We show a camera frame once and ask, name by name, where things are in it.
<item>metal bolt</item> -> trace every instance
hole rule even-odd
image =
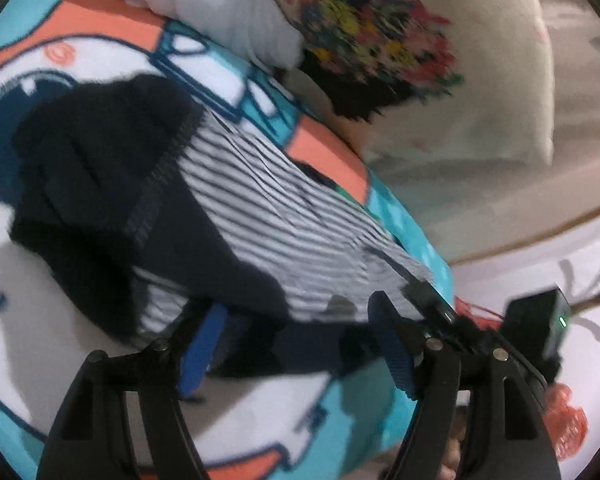
[[[160,338],[160,339],[156,339],[154,341],[154,350],[156,352],[165,352],[169,349],[169,342],[164,339],[164,338]]]
[[[433,350],[434,352],[440,352],[442,350],[442,341],[440,339],[436,339],[435,337],[430,337],[427,339],[427,348],[429,350]]]
[[[493,356],[498,361],[501,361],[501,362],[504,362],[507,359],[509,359],[509,353],[504,348],[494,348],[493,349]]]
[[[104,350],[94,350],[87,355],[87,361],[90,363],[99,363],[107,357],[107,353]]]

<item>bed sheet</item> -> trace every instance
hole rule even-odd
[[[85,355],[131,349],[90,324],[43,262],[10,242],[20,190],[11,134],[36,104],[76,84],[139,72],[175,78],[217,113],[251,121],[328,176],[429,266],[436,288],[452,300],[448,266],[404,207],[329,130],[307,121],[272,77],[122,0],[11,0],[0,15],[0,451],[25,480],[35,477],[45,435]],[[302,127],[308,122],[317,126]],[[335,479],[399,440],[414,408],[382,362],[343,379],[206,378],[200,395],[205,402],[182,408],[214,480]],[[140,421],[133,409],[130,423],[134,434]],[[146,443],[134,446],[148,463]]]

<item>screw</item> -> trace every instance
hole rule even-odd
[[[504,348],[493,349],[493,356],[497,361],[504,362],[509,359],[509,353]]]
[[[169,342],[164,339],[164,338],[160,338],[160,339],[156,339],[154,341],[154,350],[156,352],[165,352],[169,349]]]
[[[440,352],[442,350],[442,341],[440,339],[436,339],[435,337],[430,337],[427,339],[427,348],[429,350],[433,350],[434,352]]]
[[[104,350],[94,350],[87,355],[87,361],[90,363],[99,363],[107,357],[107,353]]]

